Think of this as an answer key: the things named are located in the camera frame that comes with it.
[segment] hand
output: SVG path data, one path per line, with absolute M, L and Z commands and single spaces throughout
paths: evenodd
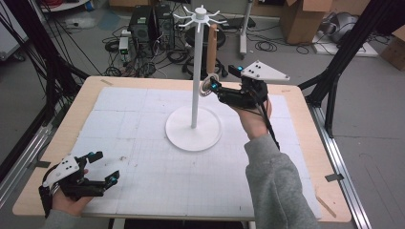
M 74 199 L 66 197 L 59 188 L 53 195 L 52 208 L 72 216 L 80 217 L 81 212 L 92 199 L 93 197 L 83 197 L 75 201 Z
M 267 100 L 265 107 L 267 109 L 267 116 L 270 117 L 271 103 L 269 100 Z M 257 109 L 245 111 L 239 108 L 231 108 L 238 113 L 242 126 L 250 140 L 268 134 L 265 121 Z

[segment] jewelry stand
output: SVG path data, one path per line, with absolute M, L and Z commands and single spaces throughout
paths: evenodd
M 199 87 L 202 68 L 203 54 L 203 28 L 202 25 L 210 26 L 209 21 L 221 24 L 222 22 L 215 21 L 210 16 L 215 14 L 206 14 L 206 9 L 201 6 L 196 8 L 195 12 L 189 11 L 191 16 L 177 18 L 191 19 L 185 25 L 186 27 L 192 23 L 197 23 L 196 27 L 196 42 L 194 50 L 194 75 L 193 75 L 193 100 L 191 108 L 189 106 L 181 107 L 173 112 L 166 121 L 166 134 L 169 140 L 177 147 L 186 151 L 202 151 L 215 145 L 221 137 L 222 125 L 220 119 L 206 108 L 199 108 Z

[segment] round white base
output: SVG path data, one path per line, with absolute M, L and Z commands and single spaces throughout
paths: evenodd
M 197 127 L 191 128 L 191 107 L 181 107 L 166 121 L 166 134 L 177 147 L 186 151 L 202 151 L 215 145 L 222 134 L 220 119 L 206 108 L 199 108 Z

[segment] gray sweater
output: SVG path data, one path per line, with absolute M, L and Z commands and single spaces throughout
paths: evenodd
M 249 158 L 246 177 L 253 200 L 257 229 L 319 228 L 303 196 L 297 168 L 280 153 L 270 135 L 245 145 Z M 42 229 L 75 228 L 79 218 L 51 210 Z

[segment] floor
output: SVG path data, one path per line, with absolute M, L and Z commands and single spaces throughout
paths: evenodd
M 109 66 L 109 54 L 101 42 L 111 37 L 112 32 L 129 22 L 127 13 L 113 13 L 102 7 L 90 13 L 96 25 L 91 29 L 75 31 L 71 34 L 77 45 L 89 56 L 100 72 Z M 57 15 L 63 18 L 64 13 Z M 259 31 L 277 25 L 274 19 L 254 18 L 256 28 L 249 33 L 272 38 L 282 37 L 278 27 Z M 99 74 L 86 57 L 69 41 L 66 46 L 75 65 L 89 74 Z M 247 42 L 248 54 L 242 60 L 238 54 L 237 33 L 226 34 L 225 44 L 219 48 L 218 58 L 224 65 L 247 66 L 259 59 L 269 66 L 290 76 L 288 84 L 298 85 L 321 73 L 332 60 L 331 55 L 315 54 L 311 47 L 307 50 L 276 44 L 277 51 L 265 52 L 255 49 L 255 41 Z M 381 53 L 385 48 L 379 42 L 371 45 Z M 181 72 L 180 65 L 169 65 L 163 60 L 159 69 L 151 77 L 188 79 Z M 3 161 L 19 137 L 25 132 L 44 105 L 44 93 L 29 60 L 18 62 L 10 59 L 0 62 L 0 161 Z M 238 81 L 234 76 L 222 81 Z M 405 225 L 405 72 L 400 72 L 380 57 L 355 57 L 344 71 L 337 92 L 333 133 L 344 158 L 352 181 L 373 228 L 403 228 Z M 0 209 L 1 228 L 37 228 L 43 218 L 18 217 L 11 208 L 18 198 L 31 170 L 19 181 L 8 201 Z M 108 219 L 83 219 L 76 228 L 107 228 Z M 322 228 L 355 228 L 353 222 L 321 223 Z

